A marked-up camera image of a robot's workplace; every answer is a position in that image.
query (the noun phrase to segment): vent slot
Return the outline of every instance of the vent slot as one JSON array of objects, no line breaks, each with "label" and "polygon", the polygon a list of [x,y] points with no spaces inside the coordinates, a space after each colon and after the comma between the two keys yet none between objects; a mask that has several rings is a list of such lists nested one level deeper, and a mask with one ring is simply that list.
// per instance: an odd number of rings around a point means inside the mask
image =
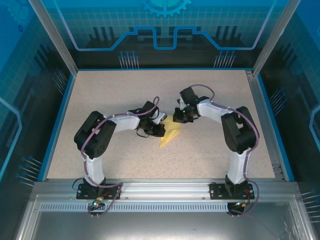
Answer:
[{"label": "vent slot", "polygon": [[[93,212],[103,212],[106,206]],[[88,202],[44,202],[41,204],[41,212],[87,212],[91,203]],[[200,212],[228,212],[226,202],[116,202],[110,212],[119,213],[200,213]]]}]

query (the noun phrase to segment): robotic arm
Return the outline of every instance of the robotic arm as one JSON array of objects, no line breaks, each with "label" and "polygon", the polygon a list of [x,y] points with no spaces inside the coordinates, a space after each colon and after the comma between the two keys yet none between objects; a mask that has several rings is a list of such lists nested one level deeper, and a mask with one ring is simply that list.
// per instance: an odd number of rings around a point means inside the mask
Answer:
[{"label": "robotic arm", "polygon": [[[248,182],[244,177],[246,171],[246,155],[256,144],[256,135],[249,123],[232,108],[213,103],[208,97],[198,97],[191,87],[180,92],[173,121],[177,123],[193,123],[194,117],[208,117],[222,124],[224,140],[231,150],[230,167],[225,177],[225,189],[230,197],[242,193]],[[253,119],[249,110],[242,106],[236,109],[245,115],[251,123]]]},{"label": "robotic arm", "polygon": [[[137,115],[151,110],[154,106],[155,105],[152,102],[147,101],[142,108],[129,110],[127,114],[122,114],[120,116],[113,116],[107,120],[89,140],[84,148],[84,153],[87,156],[86,163],[88,174],[96,184],[104,184],[105,175],[102,167],[102,154],[106,151],[114,133],[124,130],[137,130],[138,133],[139,129],[143,129],[146,136],[163,137],[165,135],[165,125],[162,124],[162,121],[166,119],[167,114],[160,112],[158,107],[154,108],[154,110],[148,114]],[[89,115],[74,136],[74,142],[77,144],[78,150],[81,150],[85,141],[93,132],[93,129],[95,129],[102,120],[111,116],[112,115],[103,115],[98,111],[94,111]],[[84,180],[84,184],[96,188],[95,184],[89,180],[88,176],[85,176]]]}]

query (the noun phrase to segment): speckled tabletop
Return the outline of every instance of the speckled tabletop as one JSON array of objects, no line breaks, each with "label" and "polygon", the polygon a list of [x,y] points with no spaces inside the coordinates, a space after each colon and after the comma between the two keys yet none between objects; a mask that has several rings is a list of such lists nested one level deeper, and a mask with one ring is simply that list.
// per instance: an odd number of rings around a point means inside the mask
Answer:
[{"label": "speckled tabletop", "polygon": [[[126,113],[146,101],[160,97],[162,112],[173,114],[179,92],[193,84],[215,91],[216,103],[246,106],[260,133],[258,148],[251,154],[248,177],[274,178],[266,142],[244,70],[140,70],[79,71],[53,154],[48,179],[84,176],[83,159],[74,136],[89,114]],[[195,93],[210,97],[203,87]],[[224,178],[229,169],[230,150],[222,126],[200,117],[182,124],[180,134],[160,146],[160,138],[142,138],[134,130],[115,133],[103,155],[108,179],[204,179]]]}]

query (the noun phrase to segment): blue wall panel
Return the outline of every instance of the blue wall panel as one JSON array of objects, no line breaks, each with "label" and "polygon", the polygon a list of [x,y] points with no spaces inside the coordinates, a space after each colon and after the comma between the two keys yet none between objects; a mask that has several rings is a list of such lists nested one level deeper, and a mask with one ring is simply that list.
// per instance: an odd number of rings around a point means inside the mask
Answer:
[{"label": "blue wall panel", "polygon": [[261,76],[301,192],[320,190],[319,1],[301,0]]},{"label": "blue wall panel", "polygon": [[86,69],[137,68],[130,61],[127,67],[125,51],[134,51],[142,68],[250,68],[287,1],[164,3],[44,1],[77,66]]},{"label": "blue wall panel", "polygon": [[69,76],[28,1],[0,0],[1,239],[15,238]]}]

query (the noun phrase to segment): glass panel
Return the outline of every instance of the glass panel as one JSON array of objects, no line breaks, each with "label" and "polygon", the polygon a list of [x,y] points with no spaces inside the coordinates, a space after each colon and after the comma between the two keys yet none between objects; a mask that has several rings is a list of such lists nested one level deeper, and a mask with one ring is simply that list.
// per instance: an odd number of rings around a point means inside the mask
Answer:
[{"label": "glass panel", "polygon": [[319,1],[301,0],[260,73],[301,193],[320,190],[319,9]]},{"label": "glass panel", "polygon": [[251,68],[287,0],[44,0],[83,68]]},{"label": "glass panel", "polygon": [[0,233],[14,239],[70,72],[26,0],[0,1],[0,52]]},{"label": "glass panel", "polygon": [[32,239],[298,240],[299,236],[289,204],[259,203],[241,219],[226,212],[109,212],[93,219],[85,212],[41,212]]}]

